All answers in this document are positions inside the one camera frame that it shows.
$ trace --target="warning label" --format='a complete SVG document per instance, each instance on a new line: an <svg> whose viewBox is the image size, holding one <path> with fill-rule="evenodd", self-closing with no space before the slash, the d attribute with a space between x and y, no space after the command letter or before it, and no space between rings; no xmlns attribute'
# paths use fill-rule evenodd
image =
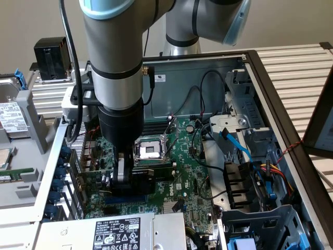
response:
<svg viewBox="0 0 333 250"><path fill-rule="evenodd" d="M93 250L139 250L140 218L96 222Z"/></svg>
<svg viewBox="0 0 333 250"><path fill-rule="evenodd" d="M0 122L7 133L28 130L21 109L17 103L0 103Z"/></svg>

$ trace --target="yellow wire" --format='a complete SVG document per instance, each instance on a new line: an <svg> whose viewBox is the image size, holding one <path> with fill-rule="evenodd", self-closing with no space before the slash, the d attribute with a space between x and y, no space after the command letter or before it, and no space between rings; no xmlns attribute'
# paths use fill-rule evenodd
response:
<svg viewBox="0 0 333 250"><path fill-rule="evenodd" d="M278 167L274 166L273 164L271 164L271 167L281 172L281 170L278 169ZM290 187L290 190L293 192L294 189L293 189L292 186L290 185L289 181L288 181L288 185L289 185L289 187Z"/></svg>

